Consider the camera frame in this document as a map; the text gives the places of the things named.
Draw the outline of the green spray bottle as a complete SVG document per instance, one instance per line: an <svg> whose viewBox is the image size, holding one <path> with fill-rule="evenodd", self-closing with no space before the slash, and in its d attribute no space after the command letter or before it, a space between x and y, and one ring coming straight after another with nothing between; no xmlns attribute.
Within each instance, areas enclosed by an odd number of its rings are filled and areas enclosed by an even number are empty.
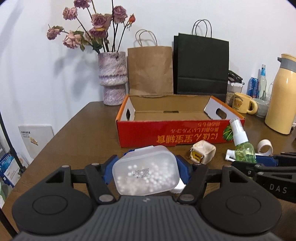
<svg viewBox="0 0 296 241"><path fill-rule="evenodd" d="M231 119L230 126L233 133L236 161L257 163L254 147L249 142L247 134L241 124L240 119Z"/></svg>

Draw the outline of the white spray bottle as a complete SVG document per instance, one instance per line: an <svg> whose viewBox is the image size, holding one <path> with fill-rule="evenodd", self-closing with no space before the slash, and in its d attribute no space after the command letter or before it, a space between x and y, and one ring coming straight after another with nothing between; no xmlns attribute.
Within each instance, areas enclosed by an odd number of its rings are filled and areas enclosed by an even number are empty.
<svg viewBox="0 0 296 241"><path fill-rule="evenodd" d="M226 160L226 161L231 161L231 162L236 161L235 151L234 151L234 150L230 150L230 149L228 149L228 150L226 151L225 160Z"/></svg>

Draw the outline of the white tape roll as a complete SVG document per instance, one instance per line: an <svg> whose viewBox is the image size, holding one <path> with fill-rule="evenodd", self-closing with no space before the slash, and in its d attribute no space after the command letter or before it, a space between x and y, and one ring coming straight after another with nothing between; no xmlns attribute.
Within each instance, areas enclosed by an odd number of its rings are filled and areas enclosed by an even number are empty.
<svg viewBox="0 0 296 241"><path fill-rule="evenodd" d="M263 156L271 156L273 154L273 146L270 140L263 139L257 144L257 154Z"/></svg>

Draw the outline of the translucent plastic container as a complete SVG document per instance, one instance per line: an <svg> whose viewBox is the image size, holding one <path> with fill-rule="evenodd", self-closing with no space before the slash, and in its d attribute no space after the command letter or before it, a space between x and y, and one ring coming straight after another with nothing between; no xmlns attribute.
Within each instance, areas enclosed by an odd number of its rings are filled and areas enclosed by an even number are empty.
<svg viewBox="0 0 296 241"><path fill-rule="evenodd" d="M126 153L112 167L120 195L147 196L174 189L180 180L177 159L165 146Z"/></svg>

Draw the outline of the red cardboard box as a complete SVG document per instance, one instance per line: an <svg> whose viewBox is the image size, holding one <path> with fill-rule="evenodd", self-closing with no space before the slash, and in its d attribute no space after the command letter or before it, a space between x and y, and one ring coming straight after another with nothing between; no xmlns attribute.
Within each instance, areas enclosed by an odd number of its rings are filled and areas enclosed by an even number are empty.
<svg viewBox="0 0 296 241"><path fill-rule="evenodd" d="M116 116L122 148L232 142L230 120L245 117L214 96L125 97Z"/></svg>

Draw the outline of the white ridged cap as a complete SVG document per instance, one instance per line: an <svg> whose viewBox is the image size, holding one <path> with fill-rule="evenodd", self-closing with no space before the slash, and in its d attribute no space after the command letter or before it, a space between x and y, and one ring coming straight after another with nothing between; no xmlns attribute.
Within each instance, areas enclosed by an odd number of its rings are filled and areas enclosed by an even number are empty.
<svg viewBox="0 0 296 241"><path fill-rule="evenodd" d="M184 182L180 178L177 186L175 188L173 188L172 190L170 190L170 192L173 194L180 194L184 190L185 186L186 186L186 184L184 184Z"/></svg>

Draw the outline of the yellow thermos jug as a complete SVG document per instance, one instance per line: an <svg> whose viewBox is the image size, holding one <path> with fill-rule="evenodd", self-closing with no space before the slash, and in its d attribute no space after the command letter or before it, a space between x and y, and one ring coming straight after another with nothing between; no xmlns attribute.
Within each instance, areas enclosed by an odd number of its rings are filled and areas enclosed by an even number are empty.
<svg viewBox="0 0 296 241"><path fill-rule="evenodd" d="M273 82L265 124L274 131L288 135L295 119L295 57L281 54L280 68Z"/></svg>

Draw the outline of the black light stand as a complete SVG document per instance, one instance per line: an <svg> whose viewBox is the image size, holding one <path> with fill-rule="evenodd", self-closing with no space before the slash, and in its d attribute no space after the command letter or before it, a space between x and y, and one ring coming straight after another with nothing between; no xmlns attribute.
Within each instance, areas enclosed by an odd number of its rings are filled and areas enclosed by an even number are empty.
<svg viewBox="0 0 296 241"><path fill-rule="evenodd" d="M10 138L8 136L8 133L6 131L6 127L4 125L4 121L3 121L3 118L0 114L0 120L1 120L1 129L3 131L3 134L4 134L4 137L6 139L6 142L8 143L8 146L9 146L9 153L15 158L16 160L16 163L19 167L19 174L22 176L22 174L25 172L26 170L26 167L24 167L22 165L22 163L20 162L18 156L17 156L17 153L15 151L15 148L13 147L11 141L10 141ZM6 215L4 214L4 212L2 211L1 209L1 213L0 213L0 220L1 220L1 223L2 225L4 226L4 228L6 229L6 231L10 234L10 236L12 238L16 237L17 236L17 232L16 230L14 229L14 227L11 225L11 223L9 222L9 220L7 219Z"/></svg>

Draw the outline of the pale ceramic bowl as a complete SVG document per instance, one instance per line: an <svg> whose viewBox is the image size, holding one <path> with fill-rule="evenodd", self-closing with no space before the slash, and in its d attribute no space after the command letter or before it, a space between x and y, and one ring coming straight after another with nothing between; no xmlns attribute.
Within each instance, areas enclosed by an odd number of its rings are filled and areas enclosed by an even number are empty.
<svg viewBox="0 0 296 241"><path fill-rule="evenodd" d="M269 102L262 99L257 99L257 98L254 98L253 100L257 103L257 106L258 106L258 109L255 115L258 116L259 118L265 118L269 108Z"/></svg>

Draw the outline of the blue white package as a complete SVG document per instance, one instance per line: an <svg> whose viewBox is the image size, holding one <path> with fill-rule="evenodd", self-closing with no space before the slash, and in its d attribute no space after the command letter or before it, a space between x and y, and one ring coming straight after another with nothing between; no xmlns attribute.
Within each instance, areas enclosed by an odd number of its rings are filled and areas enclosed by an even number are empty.
<svg viewBox="0 0 296 241"><path fill-rule="evenodd" d="M16 163L15 158L10 154L6 153L1 158L0 168L0 175L4 183L14 188L21 177L19 175L20 168Z"/></svg>

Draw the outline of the yellow bear mug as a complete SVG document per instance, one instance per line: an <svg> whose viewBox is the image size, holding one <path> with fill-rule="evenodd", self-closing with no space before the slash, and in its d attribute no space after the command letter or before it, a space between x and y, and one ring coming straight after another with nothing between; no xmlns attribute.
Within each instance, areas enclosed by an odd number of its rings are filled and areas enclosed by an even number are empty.
<svg viewBox="0 0 296 241"><path fill-rule="evenodd" d="M232 102L232 108L239 113L243 114L256 114L258 110L257 103L252 99L251 96L248 96L243 93L234 93L234 98Z"/></svg>

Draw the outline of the clear plastic bottle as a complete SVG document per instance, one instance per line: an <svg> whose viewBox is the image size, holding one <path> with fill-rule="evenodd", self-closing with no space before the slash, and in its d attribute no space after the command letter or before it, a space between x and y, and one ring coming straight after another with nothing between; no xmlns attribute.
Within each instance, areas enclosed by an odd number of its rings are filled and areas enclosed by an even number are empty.
<svg viewBox="0 0 296 241"><path fill-rule="evenodd" d="M259 86L258 86L258 97L259 99L264 100L266 96L266 86L267 86L267 80L266 80L266 67L265 64L262 64L261 66L261 72L260 72L260 78L259 78Z"/></svg>

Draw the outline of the blue soda can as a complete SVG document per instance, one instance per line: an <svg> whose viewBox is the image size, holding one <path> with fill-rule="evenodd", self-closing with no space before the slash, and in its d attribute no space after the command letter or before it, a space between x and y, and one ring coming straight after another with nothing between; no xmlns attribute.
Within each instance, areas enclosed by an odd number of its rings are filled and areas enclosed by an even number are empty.
<svg viewBox="0 0 296 241"><path fill-rule="evenodd" d="M259 85L259 80L257 78L250 78L248 81L248 87L247 87L247 92L246 94L248 96L251 96L252 98L256 98L258 94L258 85Z"/></svg>

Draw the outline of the grain storage jar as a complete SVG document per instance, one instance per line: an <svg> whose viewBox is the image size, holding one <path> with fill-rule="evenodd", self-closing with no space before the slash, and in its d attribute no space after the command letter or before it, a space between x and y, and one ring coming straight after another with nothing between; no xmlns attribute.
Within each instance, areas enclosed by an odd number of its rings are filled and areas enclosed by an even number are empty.
<svg viewBox="0 0 296 241"><path fill-rule="evenodd" d="M243 89L243 85L244 85L244 83L228 81L227 93L226 93L226 101L225 102L229 106L232 106L232 104L233 104L234 94L236 92L241 93L241 91Z"/></svg>

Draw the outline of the black hangers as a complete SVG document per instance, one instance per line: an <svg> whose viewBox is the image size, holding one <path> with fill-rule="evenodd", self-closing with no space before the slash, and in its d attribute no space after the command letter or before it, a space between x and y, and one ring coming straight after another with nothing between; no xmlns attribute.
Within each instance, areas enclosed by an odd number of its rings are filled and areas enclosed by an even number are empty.
<svg viewBox="0 0 296 241"><path fill-rule="evenodd" d="M243 78L234 73L233 71L229 70L228 71L228 81L232 83L240 83L242 84Z"/></svg>

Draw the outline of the black paper bag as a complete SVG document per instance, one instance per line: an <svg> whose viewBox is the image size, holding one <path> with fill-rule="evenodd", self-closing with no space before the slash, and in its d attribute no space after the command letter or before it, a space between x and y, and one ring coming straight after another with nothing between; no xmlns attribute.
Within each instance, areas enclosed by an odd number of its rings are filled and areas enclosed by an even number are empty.
<svg viewBox="0 0 296 241"><path fill-rule="evenodd" d="M191 34L174 36L173 90L181 95L212 95L226 100L229 42L210 36L198 36L197 27L203 22L212 28L209 20L197 20Z"/></svg>

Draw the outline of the purple textured vase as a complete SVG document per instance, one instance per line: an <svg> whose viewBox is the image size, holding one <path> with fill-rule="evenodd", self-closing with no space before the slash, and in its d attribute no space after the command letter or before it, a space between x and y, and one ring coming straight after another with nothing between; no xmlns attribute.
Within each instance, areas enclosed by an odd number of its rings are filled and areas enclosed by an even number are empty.
<svg viewBox="0 0 296 241"><path fill-rule="evenodd" d="M103 87L103 103L121 105L125 99L125 84L128 82L126 53L105 52L98 54L98 80Z"/></svg>

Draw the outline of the brown paper bag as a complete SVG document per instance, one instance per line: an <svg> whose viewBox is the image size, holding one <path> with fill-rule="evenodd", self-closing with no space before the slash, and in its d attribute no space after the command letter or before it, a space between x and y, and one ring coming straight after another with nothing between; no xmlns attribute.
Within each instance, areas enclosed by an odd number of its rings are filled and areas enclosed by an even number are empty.
<svg viewBox="0 0 296 241"><path fill-rule="evenodd" d="M149 33L154 46L143 46L141 34ZM129 94L163 96L173 94L173 51L159 46L153 32L140 29L135 34L139 47L127 50Z"/></svg>

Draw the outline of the dried pink rose bouquet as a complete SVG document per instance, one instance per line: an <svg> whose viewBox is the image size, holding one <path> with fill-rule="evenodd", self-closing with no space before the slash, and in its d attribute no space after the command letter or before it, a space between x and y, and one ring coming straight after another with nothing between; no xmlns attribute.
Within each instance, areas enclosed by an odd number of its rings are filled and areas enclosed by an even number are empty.
<svg viewBox="0 0 296 241"><path fill-rule="evenodd" d="M77 21L79 26L76 30L65 30L62 26L49 26L46 33L48 40L55 40L64 34L63 45L70 49L80 48L85 50L86 46L92 47L96 53L112 52L118 53L123 36L135 23L135 15L128 15L122 6L115 6L111 1L111 13L98 13L94 1L74 1L73 6L65 7L62 12L66 21ZM91 28L88 30L78 18L78 11L86 10L90 16Z"/></svg>

